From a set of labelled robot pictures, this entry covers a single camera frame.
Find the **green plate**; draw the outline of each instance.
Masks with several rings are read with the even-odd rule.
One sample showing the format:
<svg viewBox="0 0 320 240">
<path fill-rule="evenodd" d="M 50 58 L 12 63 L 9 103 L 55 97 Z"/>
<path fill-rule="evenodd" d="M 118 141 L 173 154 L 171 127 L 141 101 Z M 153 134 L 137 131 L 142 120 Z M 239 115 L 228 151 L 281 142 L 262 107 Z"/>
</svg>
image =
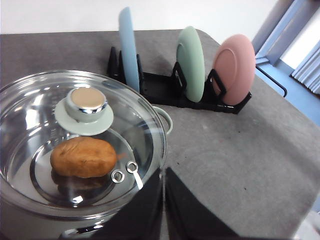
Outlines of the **green plate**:
<svg viewBox="0 0 320 240">
<path fill-rule="evenodd" d="M 192 102 L 200 102 L 205 88 L 205 60 L 200 38 L 192 26 L 180 32 L 176 61 L 186 80 L 185 96 Z"/>
</svg>

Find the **pot handle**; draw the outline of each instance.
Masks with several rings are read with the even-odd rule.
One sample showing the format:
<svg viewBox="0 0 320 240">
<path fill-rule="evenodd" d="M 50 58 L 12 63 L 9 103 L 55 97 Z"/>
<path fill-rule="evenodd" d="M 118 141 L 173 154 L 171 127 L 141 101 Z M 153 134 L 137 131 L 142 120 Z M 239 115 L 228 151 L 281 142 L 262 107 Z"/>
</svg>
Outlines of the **pot handle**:
<svg viewBox="0 0 320 240">
<path fill-rule="evenodd" d="M 172 129 L 174 128 L 174 123 L 173 123 L 171 117 L 169 116 L 169 114 L 165 110 L 163 110 L 160 107 L 153 106 L 153 109 L 156 111 L 157 114 L 161 115 L 168 123 L 169 129 L 165 133 L 168 136 L 171 133 Z"/>
</svg>

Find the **blue plate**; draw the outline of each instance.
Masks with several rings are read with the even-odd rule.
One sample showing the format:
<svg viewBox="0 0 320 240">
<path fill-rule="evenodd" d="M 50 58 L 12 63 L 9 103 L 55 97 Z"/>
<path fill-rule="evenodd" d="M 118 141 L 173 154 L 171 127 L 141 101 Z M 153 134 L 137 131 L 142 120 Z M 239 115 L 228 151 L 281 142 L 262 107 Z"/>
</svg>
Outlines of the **blue plate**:
<svg viewBox="0 0 320 240">
<path fill-rule="evenodd" d="M 120 12 L 119 33 L 126 84 L 139 93 L 137 51 L 129 7 Z"/>
</svg>

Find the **white wall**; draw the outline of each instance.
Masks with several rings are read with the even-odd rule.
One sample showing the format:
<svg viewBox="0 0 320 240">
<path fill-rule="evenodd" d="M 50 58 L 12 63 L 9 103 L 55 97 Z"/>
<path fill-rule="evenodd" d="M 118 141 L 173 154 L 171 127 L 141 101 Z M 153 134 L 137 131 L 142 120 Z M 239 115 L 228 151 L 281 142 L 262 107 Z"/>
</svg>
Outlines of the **white wall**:
<svg viewBox="0 0 320 240">
<path fill-rule="evenodd" d="M 1 0 L 1 33 L 118 30 L 131 8 L 135 30 L 194 26 L 222 43 L 241 33 L 253 39 L 277 0 Z"/>
</svg>

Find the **dish rack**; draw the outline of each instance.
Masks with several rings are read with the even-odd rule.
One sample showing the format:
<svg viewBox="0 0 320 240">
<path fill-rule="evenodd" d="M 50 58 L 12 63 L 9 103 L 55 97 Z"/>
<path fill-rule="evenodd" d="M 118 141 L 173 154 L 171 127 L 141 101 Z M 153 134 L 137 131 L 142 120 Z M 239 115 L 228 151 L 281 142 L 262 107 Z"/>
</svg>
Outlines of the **dish rack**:
<svg viewBox="0 0 320 240">
<path fill-rule="evenodd" d="M 143 72 L 139 54 L 136 55 L 136 60 L 139 73 L 140 94 L 151 104 L 238 114 L 252 97 L 252 94 L 249 92 L 237 105 L 225 104 L 222 99 L 226 94 L 226 87 L 220 80 L 216 70 L 212 69 L 204 83 L 204 91 L 201 101 L 193 102 L 187 99 L 184 95 L 187 82 L 178 62 L 174 64 L 171 76 L 165 76 L 150 72 Z M 119 52 L 118 64 L 117 52 L 114 46 L 111 47 L 110 50 L 107 74 L 110 78 L 118 80 L 123 84 L 127 84 L 121 51 Z M 213 89 L 212 79 L 221 90 L 219 95 L 217 95 Z"/>
</svg>

